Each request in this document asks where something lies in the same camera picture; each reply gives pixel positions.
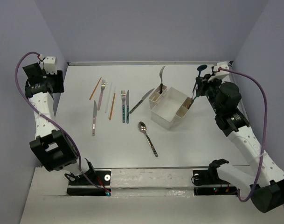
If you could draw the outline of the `teal plastic spoon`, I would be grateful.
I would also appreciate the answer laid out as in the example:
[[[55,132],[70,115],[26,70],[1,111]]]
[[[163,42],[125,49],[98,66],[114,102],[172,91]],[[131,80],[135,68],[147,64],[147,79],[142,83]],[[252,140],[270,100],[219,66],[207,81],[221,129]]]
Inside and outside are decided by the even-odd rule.
[[[197,68],[198,77],[196,78],[196,81],[195,81],[195,84],[194,84],[194,88],[193,88],[193,90],[194,90],[195,87],[197,87],[197,98],[199,97],[199,93],[198,93],[199,87],[198,87],[198,81],[197,81],[197,79],[199,79],[199,80],[202,80],[202,79],[203,79],[203,77],[201,77],[201,72],[202,72],[203,70],[205,70],[207,67],[208,67],[208,66],[207,66],[206,64],[202,64],[202,65],[198,66],[198,68]]]

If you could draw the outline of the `pink-handled fork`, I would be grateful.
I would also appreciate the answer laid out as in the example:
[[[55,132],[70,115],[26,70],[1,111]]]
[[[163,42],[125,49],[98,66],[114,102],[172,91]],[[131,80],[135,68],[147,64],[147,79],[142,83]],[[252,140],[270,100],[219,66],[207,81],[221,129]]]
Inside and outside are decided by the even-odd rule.
[[[99,100],[98,100],[98,104],[97,104],[97,110],[98,110],[98,111],[99,111],[100,108],[101,108],[101,103],[102,103],[102,98],[103,98],[103,93],[104,93],[105,87],[106,87],[106,81],[105,81],[105,80],[102,80],[102,83],[101,83],[101,92],[100,92],[100,96],[99,96]]]

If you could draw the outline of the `black-handled fork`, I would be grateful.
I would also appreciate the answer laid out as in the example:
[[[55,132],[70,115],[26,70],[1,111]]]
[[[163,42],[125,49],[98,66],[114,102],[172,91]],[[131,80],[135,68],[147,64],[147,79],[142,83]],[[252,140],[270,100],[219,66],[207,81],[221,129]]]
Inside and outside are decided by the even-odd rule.
[[[165,69],[165,65],[161,68],[159,72],[159,77],[160,77],[160,86],[159,86],[159,93],[162,94],[163,92],[163,71]]]

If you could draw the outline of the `pink-handled spoon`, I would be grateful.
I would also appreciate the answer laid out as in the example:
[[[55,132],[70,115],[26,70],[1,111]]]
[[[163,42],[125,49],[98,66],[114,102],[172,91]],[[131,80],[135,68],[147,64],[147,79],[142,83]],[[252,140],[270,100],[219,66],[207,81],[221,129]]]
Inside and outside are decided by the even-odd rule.
[[[188,106],[188,109],[190,109],[190,107],[192,106],[194,100],[197,98],[197,87],[195,87],[195,89],[193,90],[193,95],[191,97],[191,101],[190,104]]]

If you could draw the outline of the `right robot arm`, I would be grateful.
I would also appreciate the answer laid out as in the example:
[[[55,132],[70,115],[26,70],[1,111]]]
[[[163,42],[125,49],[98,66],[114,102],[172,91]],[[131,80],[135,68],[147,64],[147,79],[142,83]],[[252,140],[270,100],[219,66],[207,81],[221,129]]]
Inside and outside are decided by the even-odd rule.
[[[237,108],[242,96],[237,85],[223,82],[210,74],[196,78],[197,95],[207,97],[215,112],[215,121],[224,135],[237,147],[259,176],[234,168],[226,159],[212,161],[197,183],[208,185],[226,182],[250,194],[254,206],[266,213],[284,204],[284,171],[270,158],[254,135],[249,121]]]

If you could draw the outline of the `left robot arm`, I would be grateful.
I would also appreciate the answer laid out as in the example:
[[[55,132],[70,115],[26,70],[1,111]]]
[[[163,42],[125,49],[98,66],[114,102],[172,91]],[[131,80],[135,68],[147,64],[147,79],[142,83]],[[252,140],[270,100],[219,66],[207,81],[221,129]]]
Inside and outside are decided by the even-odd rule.
[[[53,110],[55,93],[64,92],[62,71],[47,73],[34,63],[23,67],[27,75],[25,97],[34,110],[36,133],[30,148],[47,171],[66,170],[70,181],[91,184],[96,172],[91,164],[81,163],[81,158],[71,138],[55,123]]]

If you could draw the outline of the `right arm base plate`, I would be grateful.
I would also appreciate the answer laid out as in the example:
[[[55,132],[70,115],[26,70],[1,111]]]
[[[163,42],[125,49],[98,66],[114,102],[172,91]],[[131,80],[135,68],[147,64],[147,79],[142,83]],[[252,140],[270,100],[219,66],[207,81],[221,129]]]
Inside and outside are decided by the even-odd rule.
[[[191,182],[194,185],[195,196],[237,195],[235,186],[220,179],[213,179],[207,169],[193,170]]]

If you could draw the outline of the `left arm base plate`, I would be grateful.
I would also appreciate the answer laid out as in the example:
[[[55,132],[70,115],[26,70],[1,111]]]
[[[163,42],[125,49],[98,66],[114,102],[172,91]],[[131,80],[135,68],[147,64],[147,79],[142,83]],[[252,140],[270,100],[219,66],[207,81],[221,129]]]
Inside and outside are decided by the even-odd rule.
[[[64,174],[68,180],[67,194],[69,196],[111,196],[111,170],[96,169],[95,173],[86,174],[92,185],[82,175]]]

